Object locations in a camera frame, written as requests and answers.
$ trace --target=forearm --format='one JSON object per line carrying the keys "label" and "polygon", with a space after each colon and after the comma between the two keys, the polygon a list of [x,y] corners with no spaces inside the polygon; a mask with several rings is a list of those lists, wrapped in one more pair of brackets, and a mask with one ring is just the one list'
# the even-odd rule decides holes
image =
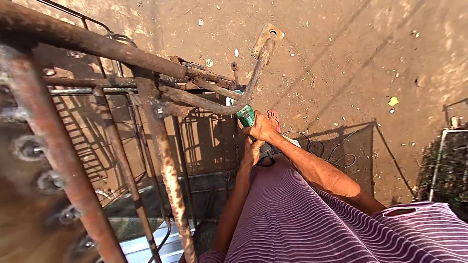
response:
{"label": "forearm", "polygon": [[224,254],[229,249],[232,236],[241,216],[245,200],[249,194],[251,166],[241,164],[236,176],[235,186],[231,191],[226,207],[221,214],[214,238],[213,249]]}
{"label": "forearm", "polygon": [[292,144],[279,133],[273,135],[270,143],[289,158],[310,185],[331,193],[367,214],[385,209],[346,174],[325,160]]}

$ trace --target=rusty metal frame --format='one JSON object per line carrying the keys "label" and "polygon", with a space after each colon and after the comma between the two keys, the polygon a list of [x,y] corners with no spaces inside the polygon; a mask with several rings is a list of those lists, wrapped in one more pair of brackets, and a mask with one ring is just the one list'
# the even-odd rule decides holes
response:
{"label": "rusty metal frame", "polygon": [[[169,197],[175,223],[178,227],[179,236],[182,241],[184,256],[187,262],[196,262],[197,256],[194,250],[193,239],[190,234],[190,228],[185,214],[185,204],[182,191],[180,189],[177,172],[175,169],[174,158],[170,151],[168,135],[164,124],[164,117],[173,115],[183,117],[187,115],[188,110],[176,102],[184,102],[192,106],[200,107],[217,114],[234,114],[247,105],[253,99],[254,91],[259,82],[260,76],[268,64],[278,39],[266,38],[264,44],[258,53],[258,62],[254,72],[245,88],[243,95],[235,93],[232,89],[238,86],[237,78],[232,79],[216,75],[209,69],[184,61],[177,57],[167,60],[151,53],[138,49],[129,38],[124,35],[115,34],[103,23],[83,16],[69,8],[61,6],[50,0],[38,0],[49,6],[67,12],[80,18],[84,28],[71,25],[52,18],[48,15],[36,12],[21,5],[7,0],[0,0],[0,36],[8,39],[15,36],[27,35],[31,42],[41,42],[50,44],[59,48],[66,48],[74,51],[84,52],[96,56],[99,67],[102,71],[104,80],[70,80],[61,78],[42,79],[32,64],[32,55],[29,48],[20,50],[12,48],[9,45],[3,45],[8,52],[3,55],[0,63],[7,64],[12,72],[10,80],[10,89],[18,102],[19,107],[23,107],[27,112],[27,121],[34,134],[44,140],[46,157],[52,167],[58,172],[61,178],[67,182],[65,191],[77,211],[82,214],[81,221],[91,236],[97,243],[97,249],[105,262],[126,262],[123,253],[118,246],[118,241],[113,235],[112,229],[106,219],[99,200],[95,195],[86,173],[80,163],[76,152],[73,149],[71,140],[66,129],[61,123],[60,117],[52,104],[50,95],[90,95],[94,94],[97,105],[103,117],[106,132],[110,135],[112,145],[117,155],[118,164],[126,177],[131,196],[135,202],[137,214],[144,226],[147,240],[153,253],[154,259],[160,262],[158,250],[154,243],[151,228],[148,224],[138,188],[130,170],[127,157],[125,155],[122,141],[118,135],[112,114],[110,112],[106,94],[125,95],[127,100],[133,104],[129,94],[138,93],[142,104],[145,117],[148,120],[150,133],[154,136],[154,146],[159,149],[162,163],[161,173]],[[101,36],[88,30],[86,20],[103,26],[108,34]],[[121,78],[106,79],[106,74],[101,64],[100,57],[115,60],[119,75]],[[132,69],[134,78],[124,78],[122,65],[125,63]],[[75,89],[64,89],[48,91],[46,83],[49,86],[73,87]],[[189,86],[198,86],[215,93],[232,97],[237,102],[232,106],[224,106],[196,96],[186,91]],[[149,167],[149,172],[157,188],[160,200],[158,181],[154,167],[151,163],[151,155],[147,147],[146,139],[143,136],[143,129],[138,108],[133,104],[129,111],[136,132],[137,144],[143,162],[145,157]],[[64,159],[64,156],[71,166],[65,167],[57,162]],[[196,224],[195,210],[191,200],[191,191],[188,180],[185,182],[189,197],[189,204],[192,212],[192,219]],[[161,213],[165,220],[168,216],[164,211],[161,202]]]}

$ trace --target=man's right hand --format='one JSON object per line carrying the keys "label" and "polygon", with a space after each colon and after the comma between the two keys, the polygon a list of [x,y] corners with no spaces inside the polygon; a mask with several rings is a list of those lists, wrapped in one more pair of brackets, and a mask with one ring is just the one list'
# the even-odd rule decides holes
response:
{"label": "man's right hand", "polygon": [[252,135],[257,140],[269,143],[272,143],[273,138],[279,135],[279,132],[276,131],[276,127],[271,124],[268,117],[257,110],[255,111],[254,124],[250,127],[243,128],[242,132]]}

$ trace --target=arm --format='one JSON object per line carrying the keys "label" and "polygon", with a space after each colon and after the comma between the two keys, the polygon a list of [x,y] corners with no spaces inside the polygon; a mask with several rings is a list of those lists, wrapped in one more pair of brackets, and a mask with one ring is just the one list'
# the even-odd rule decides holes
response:
{"label": "arm", "polygon": [[260,146],[265,142],[256,141],[252,143],[250,138],[247,137],[245,143],[245,154],[242,158],[239,172],[237,172],[235,186],[221,214],[221,219],[219,220],[218,229],[216,230],[216,236],[214,238],[213,249],[224,254],[227,254],[234,230],[237,226],[237,221],[241,216],[245,200],[249,194],[250,171],[252,166],[258,162]]}
{"label": "arm", "polygon": [[385,209],[385,206],[361,189],[358,183],[321,158],[286,140],[271,125],[266,115],[255,112],[252,127],[243,132],[264,140],[278,148],[297,168],[306,182],[349,203],[366,214]]}

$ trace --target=hand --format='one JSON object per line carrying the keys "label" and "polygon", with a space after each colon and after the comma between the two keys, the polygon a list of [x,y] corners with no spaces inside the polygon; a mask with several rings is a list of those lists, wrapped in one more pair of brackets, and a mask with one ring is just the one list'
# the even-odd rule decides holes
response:
{"label": "hand", "polygon": [[258,158],[260,157],[260,147],[264,144],[264,141],[256,141],[252,143],[252,139],[247,136],[245,139],[245,151],[244,157],[242,158],[242,164],[252,167],[257,164]]}
{"label": "hand", "polygon": [[276,127],[273,127],[268,117],[257,110],[255,111],[254,125],[243,128],[242,132],[252,135],[257,140],[269,143],[271,143],[271,140],[275,135],[279,134],[276,131]]}

